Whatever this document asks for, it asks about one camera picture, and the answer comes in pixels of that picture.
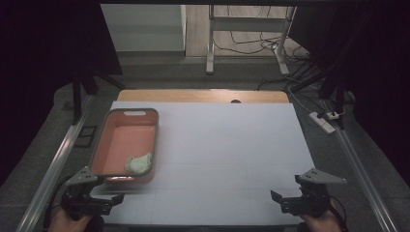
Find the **pink plastic bin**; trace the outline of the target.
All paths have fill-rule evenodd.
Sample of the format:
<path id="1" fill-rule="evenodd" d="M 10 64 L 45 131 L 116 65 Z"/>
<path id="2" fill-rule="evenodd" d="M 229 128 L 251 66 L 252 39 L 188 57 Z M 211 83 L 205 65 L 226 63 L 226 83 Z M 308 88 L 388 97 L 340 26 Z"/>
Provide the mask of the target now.
<path id="1" fill-rule="evenodd" d="M 159 113 L 154 108 L 117 108 L 104 119 L 90 169 L 108 183 L 148 184 L 154 179 Z M 153 155 L 151 168 L 142 175 L 127 172 L 130 157 Z"/>

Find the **black curtain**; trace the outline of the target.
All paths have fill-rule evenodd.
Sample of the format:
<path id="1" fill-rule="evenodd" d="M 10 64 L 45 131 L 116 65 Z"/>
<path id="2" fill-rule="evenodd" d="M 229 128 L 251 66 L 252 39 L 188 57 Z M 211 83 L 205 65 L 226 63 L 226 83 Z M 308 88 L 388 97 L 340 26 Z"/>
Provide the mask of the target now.
<path id="1" fill-rule="evenodd" d="M 53 106 L 55 92 L 79 79 L 120 75 L 102 0 L 0 0 L 0 187 Z"/>
<path id="2" fill-rule="evenodd" d="M 410 185 L 410 0 L 299 7 L 290 38 L 326 69 L 366 10 L 373 14 L 341 72 L 355 97 L 356 121 Z"/>

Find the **aluminium rail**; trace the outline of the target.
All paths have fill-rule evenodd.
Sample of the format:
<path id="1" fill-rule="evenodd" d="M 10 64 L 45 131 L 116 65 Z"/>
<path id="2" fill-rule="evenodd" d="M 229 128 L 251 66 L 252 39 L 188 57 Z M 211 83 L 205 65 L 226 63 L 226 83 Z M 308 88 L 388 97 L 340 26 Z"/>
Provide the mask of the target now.
<path id="1" fill-rule="evenodd" d="M 353 106 L 344 106 L 342 126 L 334 124 L 336 136 L 348 160 L 377 225 L 383 232 L 402 232 L 393 201 L 406 186 L 385 154 L 356 122 Z"/>
<path id="2" fill-rule="evenodd" d="M 30 204 L 23 217 L 18 224 L 15 232 L 32 232 L 41 217 L 41 214 L 46 207 L 50 196 L 53 193 L 53 188 L 57 184 L 60 173 L 69 157 L 69 154 L 73 148 L 73 145 L 86 121 L 90 108 L 96 97 L 87 95 L 81 104 L 82 114 L 73 125 L 70 125 L 68 131 L 65 134 L 60 146 L 54 155 L 51 164 L 48 166 L 44 177 L 37 188 Z"/>

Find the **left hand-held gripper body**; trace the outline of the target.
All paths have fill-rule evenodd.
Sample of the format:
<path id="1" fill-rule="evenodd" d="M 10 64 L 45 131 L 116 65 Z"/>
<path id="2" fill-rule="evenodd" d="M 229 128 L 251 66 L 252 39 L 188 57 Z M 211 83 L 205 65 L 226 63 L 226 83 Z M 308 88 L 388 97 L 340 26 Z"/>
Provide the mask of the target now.
<path id="1" fill-rule="evenodd" d="M 66 182 L 61 207 L 73 220 L 79 220 L 82 216 L 107 216 L 113 201 L 91 196 L 92 189 L 102 183 L 103 179 L 93 174 L 88 166 L 81 168 Z"/>

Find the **white power strip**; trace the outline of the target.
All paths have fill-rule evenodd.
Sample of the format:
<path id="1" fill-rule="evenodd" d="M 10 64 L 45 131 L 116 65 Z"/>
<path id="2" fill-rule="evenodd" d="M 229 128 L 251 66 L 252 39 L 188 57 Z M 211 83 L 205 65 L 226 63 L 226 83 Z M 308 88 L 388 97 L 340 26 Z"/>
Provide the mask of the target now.
<path id="1" fill-rule="evenodd" d="M 320 117 L 317 112 L 309 113 L 309 118 L 325 133 L 332 134 L 336 130 L 323 117 Z"/>

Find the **person's right hand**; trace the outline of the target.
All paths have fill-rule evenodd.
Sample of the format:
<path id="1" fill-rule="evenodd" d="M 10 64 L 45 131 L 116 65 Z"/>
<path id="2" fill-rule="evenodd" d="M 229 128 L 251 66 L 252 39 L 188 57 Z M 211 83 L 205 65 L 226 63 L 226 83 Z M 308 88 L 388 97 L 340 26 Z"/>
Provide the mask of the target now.
<path id="1" fill-rule="evenodd" d="M 321 217 L 300 215 L 309 232 L 342 232 L 339 219 L 328 210 Z"/>

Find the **dark floor panel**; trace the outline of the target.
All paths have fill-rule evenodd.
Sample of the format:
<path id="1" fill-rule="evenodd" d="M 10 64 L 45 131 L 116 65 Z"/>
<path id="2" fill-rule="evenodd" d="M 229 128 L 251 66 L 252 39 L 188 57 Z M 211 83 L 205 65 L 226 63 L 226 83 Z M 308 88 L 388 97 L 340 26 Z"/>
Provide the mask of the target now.
<path id="1" fill-rule="evenodd" d="M 90 148 L 97 133 L 97 126 L 84 126 L 74 143 L 75 148 Z"/>

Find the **person's left hand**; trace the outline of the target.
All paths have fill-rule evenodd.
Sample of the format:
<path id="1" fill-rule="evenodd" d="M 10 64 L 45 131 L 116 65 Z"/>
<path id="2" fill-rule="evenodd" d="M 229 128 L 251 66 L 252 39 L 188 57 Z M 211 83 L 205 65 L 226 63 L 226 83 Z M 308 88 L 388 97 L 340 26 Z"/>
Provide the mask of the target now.
<path id="1" fill-rule="evenodd" d="M 63 208 L 59 208 L 52 216 L 47 232 L 85 232 L 92 218 L 84 216 L 79 220 L 73 220 Z"/>

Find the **white metal desk frame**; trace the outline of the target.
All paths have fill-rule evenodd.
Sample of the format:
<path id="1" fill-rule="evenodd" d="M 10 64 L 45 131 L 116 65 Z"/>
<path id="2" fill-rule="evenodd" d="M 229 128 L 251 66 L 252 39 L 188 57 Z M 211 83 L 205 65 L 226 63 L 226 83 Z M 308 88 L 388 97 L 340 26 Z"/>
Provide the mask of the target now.
<path id="1" fill-rule="evenodd" d="M 206 74 L 214 73 L 214 33 L 216 31 L 235 31 L 280 33 L 279 42 L 274 49 L 274 54 L 277 58 L 280 72 L 283 75 L 289 75 L 289 70 L 285 64 L 282 52 L 295 10 L 295 7 L 288 7 L 284 18 L 216 16 L 215 6 L 210 5 Z"/>

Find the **white table sheet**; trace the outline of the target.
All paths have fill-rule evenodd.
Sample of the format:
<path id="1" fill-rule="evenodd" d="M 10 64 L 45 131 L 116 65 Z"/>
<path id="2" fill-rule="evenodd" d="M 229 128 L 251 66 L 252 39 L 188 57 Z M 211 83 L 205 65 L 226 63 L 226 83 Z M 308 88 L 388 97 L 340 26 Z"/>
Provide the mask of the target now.
<path id="1" fill-rule="evenodd" d="M 121 225 L 293 225 L 277 191 L 299 195 L 294 177 L 313 167 L 290 103 L 154 102 L 159 112 L 155 176 L 146 185 L 105 184 L 124 193 L 106 217 Z"/>

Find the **wooden table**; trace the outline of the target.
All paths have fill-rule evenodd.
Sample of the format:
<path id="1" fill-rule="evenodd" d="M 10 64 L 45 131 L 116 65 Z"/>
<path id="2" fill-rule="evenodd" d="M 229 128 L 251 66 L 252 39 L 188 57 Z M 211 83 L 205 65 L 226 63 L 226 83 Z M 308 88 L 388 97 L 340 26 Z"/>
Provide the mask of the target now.
<path id="1" fill-rule="evenodd" d="M 289 103 L 281 91 L 245 90 L 123 90 L 119 102 L 241 102 L 241 103 Z"/>

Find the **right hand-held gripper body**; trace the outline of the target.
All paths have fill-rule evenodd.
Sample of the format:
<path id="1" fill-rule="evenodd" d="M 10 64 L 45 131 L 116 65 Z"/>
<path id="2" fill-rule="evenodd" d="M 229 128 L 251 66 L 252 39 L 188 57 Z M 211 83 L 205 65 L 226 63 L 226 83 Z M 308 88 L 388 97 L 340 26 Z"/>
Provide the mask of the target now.
<path id="1" fill-rule="evenodd" d="M 316 168 L 295 176 L 302 193 L 299 197 L 279 197 L 281 211 L 293 216 L 309 215 L 320 218 L 331 209 L 331 197 L 327 190 L 328 184 L 346 184 L 347 180 L 326 173 Z"/>

